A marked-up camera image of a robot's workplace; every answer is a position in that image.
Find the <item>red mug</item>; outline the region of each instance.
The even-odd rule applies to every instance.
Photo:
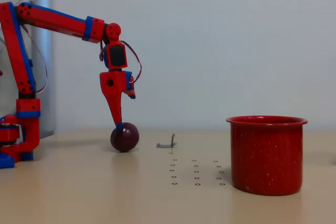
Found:
[[[307,120],[252,115],[226,121],[231,123],[231,170],[236,188],[269,196],[300,190],[302,128]]]

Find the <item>table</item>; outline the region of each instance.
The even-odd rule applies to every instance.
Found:
[[[110,133],[47,137],[34,161],[0,170],[0,223],[335,223],[336,132],[304,133],[302,190],[282,197],[232,186],[229,132],[144,130],[130,153]],[[172,133],[175,148],[156,148]]]

